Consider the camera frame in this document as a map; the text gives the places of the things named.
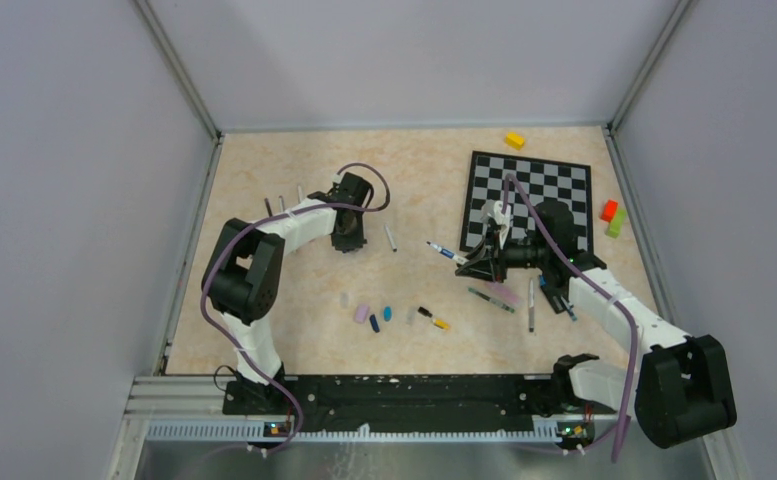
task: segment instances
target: yellow block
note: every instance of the yellow block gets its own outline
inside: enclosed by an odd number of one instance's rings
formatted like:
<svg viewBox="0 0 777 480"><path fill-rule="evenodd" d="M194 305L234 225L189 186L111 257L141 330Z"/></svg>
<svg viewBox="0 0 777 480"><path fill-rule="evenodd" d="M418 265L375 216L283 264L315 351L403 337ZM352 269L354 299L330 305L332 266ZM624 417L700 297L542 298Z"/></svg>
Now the yellow block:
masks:
<svg viewBox="0 0 777 480"><path fill-rule="evenodd" d="M515 150L520 150L521 148L523 148L524 141L525 140L523 139L523 137L521 137L515 132L509 132L509 134L506 135L506 143L510 147L514 148Z"/></svg>

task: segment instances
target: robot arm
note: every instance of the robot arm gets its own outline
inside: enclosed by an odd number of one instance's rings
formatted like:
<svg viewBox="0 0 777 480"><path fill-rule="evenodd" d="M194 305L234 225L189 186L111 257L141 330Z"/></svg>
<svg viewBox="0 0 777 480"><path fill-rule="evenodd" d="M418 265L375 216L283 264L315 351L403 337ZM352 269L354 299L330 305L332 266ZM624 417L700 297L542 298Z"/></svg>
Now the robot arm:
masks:
<svg viewBox="0 0 777 480"><path fill-rule="evenodd" d="M312 240L330 235L336 250L349 252L361 248L364 239L362 213L333 208L312 210L295 215L292 212L327 203L344 203L363 206L366 198L373 196L373 187L357 175L345 173L336 178L327 193L313 193L299 205L284 213L288 218L269 223L247 234L225 259L214 276L209 298L215 310L220 312L230 333L238 340L259 369L270 377L282 370L282 361L276 353L270 330L268 312L276 301L282 259ZM249 226L233 218L226 222L212 254L218 258L231 240ZM238 264L238 259L252 261L249 267ZM203 275L205 284L214 261ZM246 363L238 358L238 372L247 380L266 385Z"/></svg>
<svg viewBox="0 0 777 480"><path fill-rule="evenodd" d="M628 411L635 411L642 430L657 446L667 448L735 424L726 355L717 340L709 335L694 338L664 321L621 286L599 258L578 250L573 215L564 203L545 200L536 211L571 263L606 290L611 295L608 300L583 278L575 277L540 233L521 241L503 240L508 238L511 219L508 210L503 215L501 209L500 202L484 207L488 225L483 241L458 267L456 275L502 282L508 268L537 267L547 282L545 294L554 310L560 309L553 298L569 299L594 317L622 348L629 349L629 322L614 304L620 302L626 307L635 320L637 361L641 365ZM625 370L592 355L563 360L558 368L554 367L554 375L557 369L560 375L567 375L569 394L610 408L620 406Z"/></svg>

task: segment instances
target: blue marker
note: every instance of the blue marker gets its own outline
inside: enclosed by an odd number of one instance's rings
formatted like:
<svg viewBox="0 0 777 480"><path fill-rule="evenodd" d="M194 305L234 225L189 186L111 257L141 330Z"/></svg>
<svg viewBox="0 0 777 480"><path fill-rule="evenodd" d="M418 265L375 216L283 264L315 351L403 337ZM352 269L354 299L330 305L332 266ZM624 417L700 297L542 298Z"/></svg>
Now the blue marker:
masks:
<svg viewBox="0 0 777 480"><path fill-rule="evenodd" d="M434 248L436 252L440 253L441 255L444 255L445 257L449 258L450 260L453 260L454 262L458 263L459 265L464 265L467 263L467 258L456 255L455 253L447 250L446 248L442 247L441 245L437 245L435 243L432 243L430 241L426 242L427 245Z"/></svg>

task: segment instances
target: gray wall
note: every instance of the gray wall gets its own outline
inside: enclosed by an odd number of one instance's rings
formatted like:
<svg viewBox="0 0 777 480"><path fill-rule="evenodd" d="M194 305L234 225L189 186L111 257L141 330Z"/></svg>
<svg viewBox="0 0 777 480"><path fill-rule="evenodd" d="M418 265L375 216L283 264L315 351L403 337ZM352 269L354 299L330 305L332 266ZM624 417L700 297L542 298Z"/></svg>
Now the gray wall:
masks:
<svg viewBox="0 0 777 480"><path fill-rule="evenodd" d="M620 140L678 321L726 347L736 431L777 478L777 1L700 2Z"/></svg>
<svg viewBox="0 0 777 480"><path fill-rule="evenodd" d="M210 151L127 0L0 1L0 479L104 475Z"/></svg>
<svg viewBox="0 0 777 480"><path fill-rule="evenodd" d="M601 123L671 0L152 0L219 128Z"/></svg>

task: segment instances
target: checkerboard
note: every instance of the checkerboard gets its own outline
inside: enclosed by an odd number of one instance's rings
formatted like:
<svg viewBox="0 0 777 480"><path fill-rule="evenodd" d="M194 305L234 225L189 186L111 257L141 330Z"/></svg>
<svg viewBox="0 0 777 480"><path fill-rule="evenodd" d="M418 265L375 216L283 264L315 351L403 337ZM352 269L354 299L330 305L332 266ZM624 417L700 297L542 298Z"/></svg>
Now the checkerboard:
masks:
<svg viewBox="0 0 777 480"><path fill-rule="evenodd" d="M591 225L591 167L574 163L515 157L498 153L473 152L470 161L470 177L465 198L462 236L459 250L468 252L482 241L482 206L486 200L499 200L503 193L503 178L513 173L529 193L532 205L545 199L561 200L574 215L577 230L577 246L594 251ZM511 238L520 240L535 232L535 220L526 205L519 200L512 188L509 204L512 205Z"/></svg>

